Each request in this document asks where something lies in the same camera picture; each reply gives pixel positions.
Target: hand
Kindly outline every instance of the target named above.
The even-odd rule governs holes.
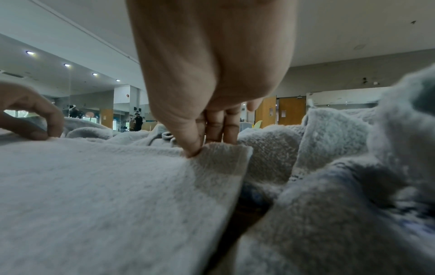
[[[189,156],[235,144],[241,103],[276,89],[295,43],[297,0],[127,0],[151,112]]]
[[[47,132],[26,120],[10,116],[4,110],[35,112],[47,120]],[[0,128],[31,140],[60,137],[63,132],[62,112],[42,95],[30,88],[0,82]]]

